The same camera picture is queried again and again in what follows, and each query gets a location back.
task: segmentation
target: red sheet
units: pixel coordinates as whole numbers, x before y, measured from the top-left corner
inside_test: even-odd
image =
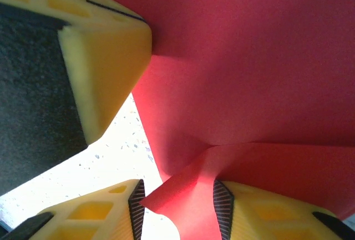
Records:
[[[213,146],[355,146],[355,0],[116,1],[153,30],[154,56],[134,97],[164,180]],[[315,185],[330,198],[313,203],[342,216],[354,212],[355,168],[316,154],[282,159],[289,166],[314,162],[311,176],[323,165],[319,157],[328,161],[338,174]],[[265,172],[250,171],[247,179],[240,171],[224,178],[262,186]],[[294,197],[313,187],[302,179],[292,194],[285,180],[274,182],[273,189]]]
[[[215,178],[229,180],[233,175],[241,183],[333,211],[350,210],[355,191],[354,152],[355,148],[254,143],[212,147],[143,204],[168,216],[181,239],[190,240],[221,239],[212,199]],[[341,200],[335,187],[347,192]]]

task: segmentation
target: black edge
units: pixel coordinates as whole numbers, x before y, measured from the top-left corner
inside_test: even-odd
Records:
[[[327,226],[342,240],[354,240],[355,231],[343,223],[340,219],[328,214],[315,211],[312,213],[321,223]]]
[[[0,240],[28,240],[54,217],[51,212],[44,212],[28,218]]]
[[[129,13],[120,11],[120,10],[118,10],[118,9],[115,9],[115,8],[112,8],[112,7],[109,7],[109,6],[105,6],[104,4],[97,3],[97,2],[94,2],[94,1],[92,1],[92,0],[86,0],[86,1],[87,1],[87,3],[91,3],[91,4],[95,5],[95,6],[98,6],[98,7],[104,8],[104,9],[107,9],[107,10],[109,10],[109,11],[112,11],[112,12],[115,12],[115,13],[118,13],[118,14],[122,14],[122,15],[127,16],[127,17],[130,17],[130,18],[137,19],[137,20],[142,21],[142,22],[144,22],[144,23],[147,24],[146,20],[144,20],[143,18],[134,16],[134,15],[132,15],[132,14],[129,14]]]
[[[140,240],[144,219],[144,206],[139,202],[145,197],[144,181],[139,180],[128,199],[129,213],[131,218],[132,232],[134,240]]]
[[[215,180],[213,186],[213,204],[222,240],[229,240],[232,231],[234,195],[218,180]]]
[[[44,14],[32,12],[30,10],[21,9],[0,3],[0,15],[8,18],[28,22],[37,27],[61,30],[66,25],[70,25],[67,21],[55,17],[49,17]]]
[[[7,224],[0,220],[0,238],[7,234],[9,231],[10,229],[7,228]]]

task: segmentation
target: yellow foam block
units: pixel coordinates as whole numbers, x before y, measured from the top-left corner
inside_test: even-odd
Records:
[[[68,22],[58,32],[88,144],[100,138],[151,57],[151,30],[112,0],[0,0]]]
[[[323,208],[235,182],[215,183],[214,190],[223,239],[341,239],[313,215],[320,212],[335,217]]]
[[[144,183],[129,180],[43,210],[54,217],[30,240],[139,240]]]

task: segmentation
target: white speckled floor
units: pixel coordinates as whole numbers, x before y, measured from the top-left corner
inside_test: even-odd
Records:
[[[0,197],[0,220],[14,228],[44,208],[133,178],[144,179],[146,194],[162,183],[130,95],[100,140]],[[168,218],[145,212],[142,239],[180,239]]]

